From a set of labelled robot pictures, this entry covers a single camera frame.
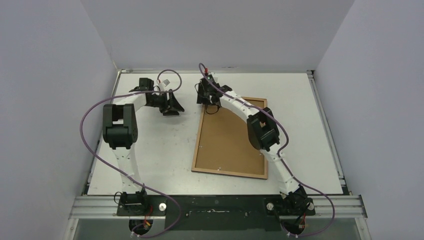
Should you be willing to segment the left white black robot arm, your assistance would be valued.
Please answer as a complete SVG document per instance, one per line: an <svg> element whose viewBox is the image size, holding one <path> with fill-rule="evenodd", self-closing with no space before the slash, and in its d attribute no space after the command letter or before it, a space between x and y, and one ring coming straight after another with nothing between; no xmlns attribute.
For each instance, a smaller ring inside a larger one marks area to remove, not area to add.
<svg viewBox="0 0 424 240"><path fill-rule="evenodd" d="M111 148L121 176L122 193L118 210L131 216L163 216L166 202L151 199L142 187L135 143L139 131L136 112L142 107L158 108L163 116L178 116L184 108L177 101L168 79L154 82L141 77L139 85L116 103L103 106L102 136Z"/></svg>

